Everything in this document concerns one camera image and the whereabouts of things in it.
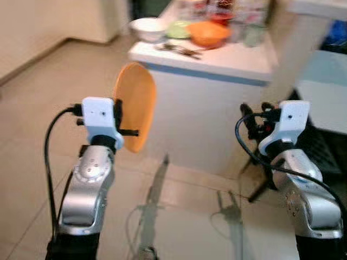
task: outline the white countertop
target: white countertop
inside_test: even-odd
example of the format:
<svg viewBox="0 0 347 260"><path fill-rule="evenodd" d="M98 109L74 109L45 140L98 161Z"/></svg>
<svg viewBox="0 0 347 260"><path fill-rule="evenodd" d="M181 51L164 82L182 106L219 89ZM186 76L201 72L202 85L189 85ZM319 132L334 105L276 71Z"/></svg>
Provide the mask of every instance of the white countertop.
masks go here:
<svg viewBox="0 0 347 260"><path fill-rule="evenodd" d="M190 41L170 40L196 50L200 47ZM130 58L135 61L160 64L199 72L214 73L247 79L269 81L272 78L273 64L265 43L247 48L243 43L227 43L223 47L202 52L201 60L186 57L170 51L156 50L151 43L138 42L130 50Z"/></svg>
<svg viewBox="0 0 347 260"><path fill-rule="evenodd" d="M291 0L288 3L288 10L298 14L347 21L346 0Z"/></svg>
<svg viewBox="0 0 347 260"><path fill-rule="evenodd" d="M347 134L347 55L316 51L296 89L315 127Z"/></svg>

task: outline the red object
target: red object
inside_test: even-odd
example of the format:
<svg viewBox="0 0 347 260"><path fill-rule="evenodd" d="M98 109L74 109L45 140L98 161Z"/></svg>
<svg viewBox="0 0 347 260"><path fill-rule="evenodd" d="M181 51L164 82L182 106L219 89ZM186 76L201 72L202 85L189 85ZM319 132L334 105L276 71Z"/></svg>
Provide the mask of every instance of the red object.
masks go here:
<svg viewBox="0 0 347 260"><path fill-rule="evenodd" d="M228 26L229 20L234 16L232 14L214 14L211 16L211 21L224 26Z"/></svg>
<svg viewBox="0 0 347 260"><path fill-rule="evenodd" d="M265 127L265 132L267 132L267 133L270 133L270 132L272 132L272 127L271 126L266 126Z"/></svg>

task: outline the white wall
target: white wall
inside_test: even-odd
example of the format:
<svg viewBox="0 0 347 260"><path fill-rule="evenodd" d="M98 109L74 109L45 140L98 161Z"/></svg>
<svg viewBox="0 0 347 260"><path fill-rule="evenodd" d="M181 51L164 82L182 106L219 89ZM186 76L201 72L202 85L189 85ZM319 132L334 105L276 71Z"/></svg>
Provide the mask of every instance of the white wall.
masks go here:
<svg viewBox="0 0 347 260"><path fill-rule="evenodd" d="M105 43L128 23L126 0L1 0L0 79L66 38Z"/></svg>
<svg viewBox="0 0 347 260"><path fill-rule="evenodd" d="M319 48L329 32L331 24L329 18L293 14L287 8L287 1L278 1L269 27L279 66L271 84L264 91L263 100L267 101L279 101L289 96L312 53Z"/></svg>
<svg viewBox="0 0 347 260"><path fill-rule="evenodd" d="M59 1L0 1L0 78L62 41Z"/></svg>
<svg viewBox="0 0 347 260"><path fill-rule="evenodd" d="M157 85L157 102L142 154L162 160L169 153L175 165L236 179L249 158L234 133L240 104L259 109L264 87L150 72Z"/></svg>

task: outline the orange plate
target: orange plate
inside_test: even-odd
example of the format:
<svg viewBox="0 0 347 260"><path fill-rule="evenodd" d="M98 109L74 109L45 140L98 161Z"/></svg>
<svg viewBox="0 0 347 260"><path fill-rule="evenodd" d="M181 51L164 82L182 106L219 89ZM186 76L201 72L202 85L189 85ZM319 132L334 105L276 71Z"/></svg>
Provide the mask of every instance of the orange plate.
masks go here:
<svg viewBox="0 0 347 260"><path fill-rule="evenodd" d="M150 130L156 102L156 84L147 69L137 62L126 65L113 89L113 100L123 101L121 129L139 130L139 136L125 136L125 147L139 152Z"/></svg>

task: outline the utensil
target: utensil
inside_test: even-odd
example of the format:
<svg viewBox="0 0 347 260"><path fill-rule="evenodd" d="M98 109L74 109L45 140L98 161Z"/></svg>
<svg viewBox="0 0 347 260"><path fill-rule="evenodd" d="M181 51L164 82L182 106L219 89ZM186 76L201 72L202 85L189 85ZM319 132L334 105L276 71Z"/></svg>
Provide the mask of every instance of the utensil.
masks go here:
<svg viewBox="0 0 347 260"><path fill-rule="evenodd" d="M202 55L201 50L190 50L186 47L180 46L180 45L174 45L169 42L163 43L163 44L157 44L155 45L155 49L157 50L166 50L166 51L172 51L174 53L178 53L187 57L194 58L196 60L200 60L201 58L197 55Z"/></svg>

